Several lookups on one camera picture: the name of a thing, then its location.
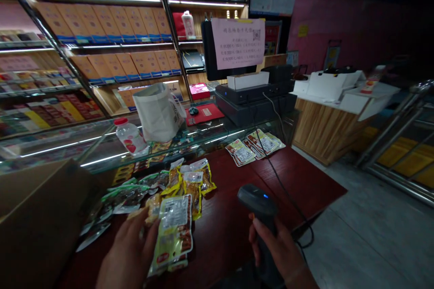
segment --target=floor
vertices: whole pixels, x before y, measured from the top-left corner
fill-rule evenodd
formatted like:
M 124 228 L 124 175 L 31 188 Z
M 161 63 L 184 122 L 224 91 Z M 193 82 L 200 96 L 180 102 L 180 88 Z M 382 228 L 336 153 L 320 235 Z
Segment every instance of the floor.
M 434 288 L 432 208 L 354 168 L 351 157 L 324 167 L 293 148 L 348 189 L 314 223 L 305 250 L 320 288 Z

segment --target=computer monitor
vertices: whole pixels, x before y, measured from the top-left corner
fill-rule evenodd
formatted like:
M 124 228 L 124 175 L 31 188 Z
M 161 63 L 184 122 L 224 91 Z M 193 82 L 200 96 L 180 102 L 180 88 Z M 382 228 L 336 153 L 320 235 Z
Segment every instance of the computer monitor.
M 209 81 L 226 79 L 230 75 L 242 75 L 245 73 L 256 72 L 256 66 L 251 65 L 234 69 L 217 69 L 216 47 L 212 26 L 210 21 L 204 21 L 201 24 L 203 48 L 205 50 L 205 67 L 207 69 L 207 78 Z

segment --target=barcode scanner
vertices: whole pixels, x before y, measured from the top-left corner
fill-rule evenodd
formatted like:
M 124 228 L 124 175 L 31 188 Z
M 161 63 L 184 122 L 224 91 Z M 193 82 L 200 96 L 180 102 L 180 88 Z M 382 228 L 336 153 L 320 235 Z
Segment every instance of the barcode scanner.
M 274 218 L 278 213 L 277 206 L 269 196 L 253 184 L 246 184 L 238 191 L 238 200 L 258 218 L 275 236 L 276 226 Z M 282 288 L 285 282 L 274 263 L 265 242 L 258 235 L 258 245 L 261 250 L 260 265 L 257 268 L 259 277 L 270 288 Z

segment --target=glass display counter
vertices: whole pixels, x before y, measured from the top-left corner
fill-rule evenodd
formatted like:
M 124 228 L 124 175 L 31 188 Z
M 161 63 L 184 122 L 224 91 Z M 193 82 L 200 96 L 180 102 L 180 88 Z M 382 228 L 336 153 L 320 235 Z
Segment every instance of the glass display counter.
M 213 103 L 214 100 L 187 104 L 184 108 Z M 298 122 L 299 112 L 286 114 L 282 123 L 275 119 L 262 121 L 256 126 L 270 132 L 286 144 L 291 144 Z M 141 128 L 139 116 L 129 115 L 130 123 Z M 0 173 L 15 172 L 48 162 L 72 158 L 93 174 L 114 170 L 122 166 L 141 162 L 145 168 L 155 164 L 169 164 L 180 157 L 195 158 L 222 148 L 236 140 L 243 140 L 255 130 L 250 123 L 237 127 L 223 117 L 194 126 L 184 123 L 175 138 L 165 145 L 150 142 L 150 152 L 143 156 L 132 156 L 116 136 L 113 120 L 99 121 L 86 125 L 50 131 L 37 135 L 23 136 L 0 142 Z

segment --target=canvas bag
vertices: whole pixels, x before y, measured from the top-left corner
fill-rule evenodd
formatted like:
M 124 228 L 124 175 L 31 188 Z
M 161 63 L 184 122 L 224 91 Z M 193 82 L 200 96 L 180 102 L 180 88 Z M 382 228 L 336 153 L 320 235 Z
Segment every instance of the canvas bag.
M 187 117 L 175 95 L 164 83 L 153 84 L 133 94 L 132 98 L 142 123 L 143 136 L 147 141 L 172 140 Z

